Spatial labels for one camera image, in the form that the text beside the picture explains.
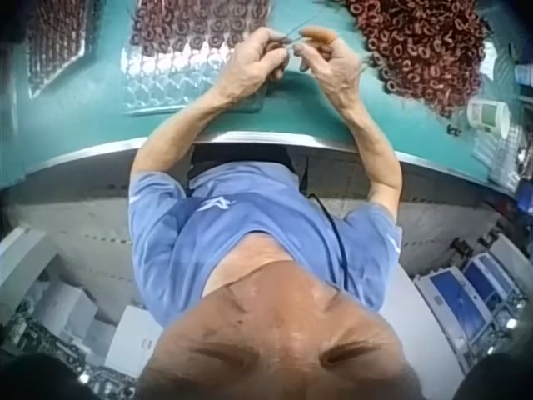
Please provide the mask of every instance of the metal edge strip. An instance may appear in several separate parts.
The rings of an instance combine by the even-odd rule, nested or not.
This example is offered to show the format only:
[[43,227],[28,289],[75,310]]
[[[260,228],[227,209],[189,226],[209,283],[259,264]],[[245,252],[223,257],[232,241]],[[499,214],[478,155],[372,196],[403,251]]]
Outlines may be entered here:
[[[116,142],[109,142],[100,144],[97,146],[87,147],[76,152],[70,152],[51,158],[45,162],[30,167],[27,170],[27,175],[39,172],[46,168],[55,167],[62,163],[69,163],[71,161],[77,161],[84,158],[101,156],[110,153],[119,153],[126,150],[136,150],[144,142],[145,137],[138,137],[135,139],[121,140]],[[335,142],[329,139],[323,139],[313,137],[311,135],[305,135],[300,133],[283,133],[283,132],[258,132],[258,131],[227,131],[227,132],[215,132],[201,135],[195,143],[263,143],[263,144],[283,144],[287,146],[303,146],[308,148],[323,148],[328,150],[336,150],[345,153],[356,153],[355,146],[347,143]],[[468,182],[476,183],[485,188],[492,189],[496,192],[512,196],[513,193],[509,192],[503,187],[500,187],[491,182],[483,182],[479,179],[470,177],[463,172],[456,171],[453,168],[443,167],[435,162],[426,160],[421,157],[413,156],[405,152],[395,152],[396,156],[402,163],[408,163],[417,167],[423,167],[451,175],[456,178],[464,179]]]

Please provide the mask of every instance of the white box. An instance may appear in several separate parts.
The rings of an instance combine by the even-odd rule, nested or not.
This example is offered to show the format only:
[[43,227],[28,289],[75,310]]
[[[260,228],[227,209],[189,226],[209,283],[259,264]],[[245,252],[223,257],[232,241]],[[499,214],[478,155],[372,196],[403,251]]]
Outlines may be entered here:
[[152,355],[162,330],[147,310],[127,306],[104,365],[137,378]]
[[85,338],[96,313],[96,304],[83,289],[59,281],[52,282],[33,316],[52,334],[70,342],[72,337]]

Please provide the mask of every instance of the t-shirt logo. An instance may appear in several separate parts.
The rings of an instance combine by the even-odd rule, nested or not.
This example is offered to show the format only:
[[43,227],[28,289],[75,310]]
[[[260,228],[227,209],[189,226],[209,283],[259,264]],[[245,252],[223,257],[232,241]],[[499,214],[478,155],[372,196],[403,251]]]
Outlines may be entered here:
[[197,211],[204,211],[213,207],[218,207],[221,210],[227,210],[233,203],[233,201],[225,199],[224,196],[219,196],[202,202]]

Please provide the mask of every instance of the electronic device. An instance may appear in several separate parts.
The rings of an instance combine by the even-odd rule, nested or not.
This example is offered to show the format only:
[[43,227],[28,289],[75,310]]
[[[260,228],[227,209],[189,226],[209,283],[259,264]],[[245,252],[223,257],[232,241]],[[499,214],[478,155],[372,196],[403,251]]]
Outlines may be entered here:
[[533,293],[533,266],[509,238],[499,233],[489,252],[500,262],[522,293]]
[[457,267],[448,267],[413,280],[467,372],[496,337],[491,311]]
[[463,274],[491,312],[512,300],[513,295],[514,298],[521,295],[507,272],[488,252],[472,257],[466,263]]

